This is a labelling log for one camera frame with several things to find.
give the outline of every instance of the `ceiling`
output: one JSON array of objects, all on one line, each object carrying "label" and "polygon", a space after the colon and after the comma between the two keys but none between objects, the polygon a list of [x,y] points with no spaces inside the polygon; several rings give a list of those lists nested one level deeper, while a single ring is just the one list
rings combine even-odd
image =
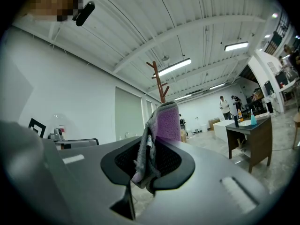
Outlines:
[{"label": "ceiling", "polygon": [[[82,27],[75,22],[38,21],[30,16],[13,24],[58,46],[159,99],[153,69],[190,58],[192,63],[161,77],[166,100],[232,82],[247,64],[249,49],[268,0],[92,0],[96,8]],[[248,41],[247,48],[224,46]]]}]

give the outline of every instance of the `blue bottle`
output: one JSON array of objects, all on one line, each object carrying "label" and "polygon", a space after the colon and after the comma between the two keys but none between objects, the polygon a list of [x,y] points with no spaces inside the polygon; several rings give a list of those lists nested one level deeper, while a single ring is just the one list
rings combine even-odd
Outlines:
[{"label": "blue bottle", "polygon": [[251,109],[251,125],[256,125],[256,124],[257,124],[257,121],[256,121],[255,116]]}]

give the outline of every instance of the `bottle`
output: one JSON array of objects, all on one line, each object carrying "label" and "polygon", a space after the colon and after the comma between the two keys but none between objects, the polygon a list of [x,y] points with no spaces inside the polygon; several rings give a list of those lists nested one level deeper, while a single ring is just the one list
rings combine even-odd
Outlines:
[{"label": "bottle", "polygon": [[256,125],[257,121],[251,109],[251,125]]},{"label": "bottle", "polygon": [[240,111],[240,109],[238,109],[238,115],[240,117],[240,121],[243,121],[243,116],[242,116],[242,112]]}]

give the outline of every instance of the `shelf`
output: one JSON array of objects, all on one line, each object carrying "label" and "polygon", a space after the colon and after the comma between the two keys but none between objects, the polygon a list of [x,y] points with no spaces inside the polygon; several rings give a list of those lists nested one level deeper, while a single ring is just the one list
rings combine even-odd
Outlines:
[{"label": "shelf", "polygon": [[237,147],[236,149],[244,153],[247,157],[251,157],[250,145],[245,145],[241,149]]}]

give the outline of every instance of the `dark wooden table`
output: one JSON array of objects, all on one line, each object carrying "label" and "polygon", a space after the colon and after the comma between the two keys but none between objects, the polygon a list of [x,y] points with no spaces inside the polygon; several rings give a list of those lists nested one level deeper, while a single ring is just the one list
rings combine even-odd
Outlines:
[{"label": "dark wooden table", "polygon": [[232,158],[232,150],[239,147],[239,141],[242,142],[247,136],[244,148],[247,152],[245,155],[250,157],[249,173],[252,172],[252,167],[260,163],[265,158],[268,158],[267,166],[270,165],[272,156],[272,123],[271,117],[257,121],[257,124],[252,126],[239,126],[230,124],[226,126],[228,138],[229,159]]}]

